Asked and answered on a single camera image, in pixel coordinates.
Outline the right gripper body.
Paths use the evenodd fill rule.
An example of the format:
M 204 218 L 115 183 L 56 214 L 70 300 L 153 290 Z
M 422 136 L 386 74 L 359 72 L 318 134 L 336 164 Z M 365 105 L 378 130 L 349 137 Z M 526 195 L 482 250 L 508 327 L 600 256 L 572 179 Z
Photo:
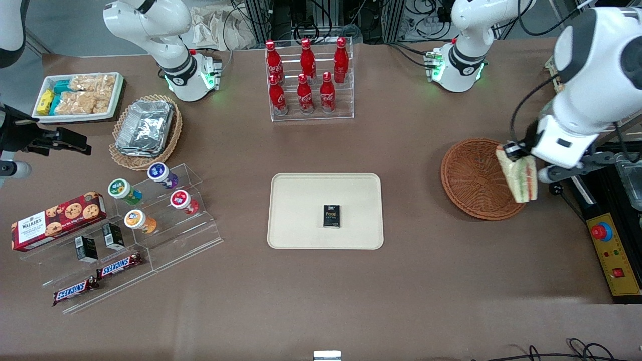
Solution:
M 31 117 L 13 107 L 1 106 L 1 150 L 18 152 L 24 150 L 31 142 Z

